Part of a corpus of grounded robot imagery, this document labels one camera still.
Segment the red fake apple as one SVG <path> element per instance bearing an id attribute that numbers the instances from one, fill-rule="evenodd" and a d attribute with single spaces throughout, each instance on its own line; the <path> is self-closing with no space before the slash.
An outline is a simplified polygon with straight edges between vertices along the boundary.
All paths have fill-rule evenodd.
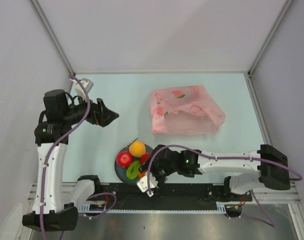
<path id="1" fill-rule="evenodd" d="M 121 168 L 128 168 L 133 162 L 133 156 L 128 151 L 119 152 L 116 156 L 116 163 Z"/>

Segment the left aluminium frame post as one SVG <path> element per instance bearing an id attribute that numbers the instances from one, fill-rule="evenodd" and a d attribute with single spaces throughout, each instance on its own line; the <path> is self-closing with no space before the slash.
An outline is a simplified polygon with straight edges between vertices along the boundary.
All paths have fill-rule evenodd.
<path id="1" fill-rule="evenodd" d="M 70 75 L 74 75 L 75 72 L 73 71 L 72 65 L 70 64 L 70 61 L 67 58 L 67 55 L 65 51 L 63 50 L 63 47 L 57 38 L 57 35 L 55 34 L 50 21 L 48 20 L 40 2 L 38 0 L 29 0 L 29 3 L 33 9 L 33 11 L 36 14 L 36 17 L 38 18 L 40 24 L 42 25 L 45 33 L 47 34 L 50 42 L 52 43 L 55 51 L 57 52 L 59 58 L 63 62 L 63 65 L 65 66 L 67 72 Z"/>

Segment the aluminium front rail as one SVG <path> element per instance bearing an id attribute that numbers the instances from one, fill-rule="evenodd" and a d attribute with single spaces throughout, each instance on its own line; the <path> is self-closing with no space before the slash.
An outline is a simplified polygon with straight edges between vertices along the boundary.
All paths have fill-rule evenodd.
<path id="1" fill-rule="evenodd" d="M 162 189 L 169 189 L 172 193 L 187 192 L 192 193 L 193 187 L 204 187 L 201 183 L 169 183 Z M 124 190 L 129 193 L 141 193 L 138 187 L 129 186 L 124 183 L 104 183 L 102 187 L 110 192 L 120 193 Z M 300 203 L 299 195 L 294 184 L 291 184 L 291 188 L 285 191 L 276 191 L 267 188 L 257 188 L 254 191 L 256 198 L 263 204 L 297 204 Z"/>

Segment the dark blue ceramic plate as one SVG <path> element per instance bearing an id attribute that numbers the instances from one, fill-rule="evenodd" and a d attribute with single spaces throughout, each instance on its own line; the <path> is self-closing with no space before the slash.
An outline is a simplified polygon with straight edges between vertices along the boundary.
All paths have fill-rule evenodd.
<path id="1" fill-rule="evenodd" d="M 129 150 L 129 146 L 130 144 L 128 144 L 127 146 L 123 147 L 118 153 L 122 153 L 122 152 L 128 152 Z M 146 148 L 146 153 L 151 154 L 151 152 L 153 151 L 153 148 L 151 148 L 149 145 L 145 144 L 145 148 Z M 115 157 L 115 162 L 114 162 L 114 169 L 115 169 L 115 173 L 117 175 L 117 177 L 119 178 L 119 180 L 131 187 L 136 187 L 136 182 L 140 179 L 138 175 L 136 175 L 135 179 L 128 179 L 127 177 L 127 169 L 128 167 L 121 167 L 118 165 L 117 163 L 117 155 Z M 140 157 L 133 157 L 133 162 L 138 161 L 140 163 Z"/>

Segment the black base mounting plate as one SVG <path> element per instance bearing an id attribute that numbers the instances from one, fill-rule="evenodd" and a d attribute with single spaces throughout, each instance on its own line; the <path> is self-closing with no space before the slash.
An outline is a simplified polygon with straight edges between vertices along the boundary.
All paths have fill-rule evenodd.
<path id="1" fill-rule="evenodd" d="M 101 186 L 103 192 L 113 193 L 117 201 L 114 206 L 117 210 L 213 210 L 217 202 L 239 203 L 245 200 L 247 203 L 252 201 L 250 192 L 243 195 L 225 193 L 224 186 L 202 183 L 205 186 L 193 187 L 192 193 L 175 192 L 169 189 L 157 190 L 152 197 L 146 193 L 133 193 L 121 190 L 120 193 L 110 192 Z"/>

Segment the right aluminium frame post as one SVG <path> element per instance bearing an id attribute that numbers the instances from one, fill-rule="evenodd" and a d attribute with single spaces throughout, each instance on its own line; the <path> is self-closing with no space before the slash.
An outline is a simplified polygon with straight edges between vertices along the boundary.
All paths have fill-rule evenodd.
<path id="1" fill-rule="evenodd" d="M 260 63 L 261 59 L 264 57 L 266 51 L 268 50 L 270 44 L 272 43 L 273 39 L 275 38 L 281 25 L 285 21 L 285 18 L 294 3 L 295 3 L 294 0 L 286 0 L 284 2 L 280 12 L 278 13 L 274 23 L 272 24 L 272 27 L 270 28 L 266 38 L 264 39 L 264 42 L 259 49 L 259 52 L 257 53 L 256 57 L 254 58 L 254 61 L 251 64 L 249 70 L 247 71 L 247 74 L 249 77 L 252 77 L 252 75 L 254 74 L 258 64 Z"/>

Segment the orange fake fruit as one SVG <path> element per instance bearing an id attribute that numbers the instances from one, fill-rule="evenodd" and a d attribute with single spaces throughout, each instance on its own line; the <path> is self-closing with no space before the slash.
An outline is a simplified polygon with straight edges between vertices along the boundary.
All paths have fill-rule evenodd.
<path id="1" fill-rule="evenodd" d="M 140 158 L 142 155 L 146 153 L 145 144 L 141 141 L 134 141 L 129 146 L 129 153 L 136 158 Z"/>

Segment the orange fake tangerine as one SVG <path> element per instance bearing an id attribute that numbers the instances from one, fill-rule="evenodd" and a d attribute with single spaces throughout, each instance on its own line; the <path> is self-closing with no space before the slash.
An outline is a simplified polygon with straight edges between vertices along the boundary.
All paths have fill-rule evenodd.
<path id="1" fill-rule="evenodd" d="M 143 171 L 143 172 L 139 172 L 139 173 L 138 173 L 138 178 L 139 178 L 139 179 L 143 178 L 143 177 L 145 176 L 146 172 L 147 172 L 146 170 Z"/>

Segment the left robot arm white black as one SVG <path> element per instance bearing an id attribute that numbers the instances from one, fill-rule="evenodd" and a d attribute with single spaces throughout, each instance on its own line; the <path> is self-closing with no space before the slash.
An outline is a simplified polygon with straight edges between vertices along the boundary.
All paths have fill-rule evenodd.
<path id="1" fill-rule="evenodd" d="M 63 166 L 72 126 L 87 121 L 106 127 L 119 117 L 100 98 L 92 102 L 80 96 L 75 105 L 68 103 L 68 97 L 70 94 L 62 89 L 46 92 L 45 110 L 34 131 L 39 163 L 37 191 L 32 211 L 23 215 L 22 224 L 43 233 L 73 231 L 78 223 L 78 210 L 88 198 L 96 200 L 103 191 L 97 175 L 83 175 L 63 197 Z"/>

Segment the aluminium frame post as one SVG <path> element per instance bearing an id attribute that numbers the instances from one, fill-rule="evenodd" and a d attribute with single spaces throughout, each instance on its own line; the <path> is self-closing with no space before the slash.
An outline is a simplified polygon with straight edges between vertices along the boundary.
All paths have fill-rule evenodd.
<path id="1" fill-rule="evenodd" d="M 47 34 L 50 42 L 52 43 L 55 51 L 57 52 L 59 58 L 63 62 L 63 65 L 65 66 L 67 72 L 70 75 L 74 75 L 75 72 L 73 71 L 72 65 L 70 64 L 70 61 L 67 58 L 67 55 L 65 51 L 63 50 L 63 47 L 57 38 L 57 35 L 55 34 L 50 21 L 48 20 L 40 2 L 38 0 L 29 0 L 29 3 L 33 9 L 33 11 L 36 14 L 36 17 L 38 18 L 40 24 L 42 25 L 45 33 Z"/>
<path id="2" fill-rule="evenodd" d="M 272 43 L 273 39 L 275 38 L 281 25 L 285 21 L 285 18 L 294 3 L 295 3 L 294 0 L 286 0 L 284 2 L 280 12 L 278 13 L 274 23 L 272 24 L 272 27 L 270 28 L 266 38 L 264 39 L 264 42 L 259 49 L 259 52 L 257 53 L 256 57 L 254 58 L 254 61 L 251 64 L 249 70 L 247 71 L 247 74 L 249 77 L 252 77 L 252 75 L 254 74 L 258 64 L 260 63 L 261 59 L 264 57 L 266 51 L 268 50 L 270 44 Z"/>

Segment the green fake star fruit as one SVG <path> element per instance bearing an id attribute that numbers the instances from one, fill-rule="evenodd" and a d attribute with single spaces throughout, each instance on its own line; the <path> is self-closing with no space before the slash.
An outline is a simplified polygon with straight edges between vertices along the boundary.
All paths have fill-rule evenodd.
<path id="1" fill-rule="evenodd" d="M 128 180 L 135 180 L 139 175 L 139 168 L 141 164 L 139 160 L 136 160 L 130 164 L 126 171 L 126 177 Z"/>

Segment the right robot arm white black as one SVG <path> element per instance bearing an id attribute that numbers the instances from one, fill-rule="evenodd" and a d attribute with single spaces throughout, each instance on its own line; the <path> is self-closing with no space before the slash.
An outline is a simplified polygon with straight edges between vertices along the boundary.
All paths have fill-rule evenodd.
<path id="1" fill-rule="evenodd" d="M 161 188 L 166 178 L 177 173 L 187 178 L 210 173 L 234 173 L 224 179 L 223 196 L 233 201 L 256 188 L 275 191 L 290 189 L 287 156 L 271 145 L 262 144 L 258 150 L 241 154 L 215 154 L 182 147 L 180 152 L 158 145 L 140 167 L 144 176 L 137 181 L 141 192 L 149 197 Z"/>

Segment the red fake pomegranate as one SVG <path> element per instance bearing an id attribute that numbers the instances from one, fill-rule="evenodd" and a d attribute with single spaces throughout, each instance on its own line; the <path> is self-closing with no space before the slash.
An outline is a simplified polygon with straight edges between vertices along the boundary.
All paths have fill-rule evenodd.
<path id="1" fill-rule="evenodd" d="M 144 155 L 142 155 L 140 158 L 140 165 L 143 165 L 150 156 L 150 153 L 145 153 Z"/>

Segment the pink plastic bag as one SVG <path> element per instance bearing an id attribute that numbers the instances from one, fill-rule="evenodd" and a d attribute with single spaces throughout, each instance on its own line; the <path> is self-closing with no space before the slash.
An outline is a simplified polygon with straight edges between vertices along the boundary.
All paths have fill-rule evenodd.
<path id="1" fill-rule="evenodd" d="M 226 117 L 203 85 L 153 90 L 149 108 L 155 135 L 216 134 Z"/>

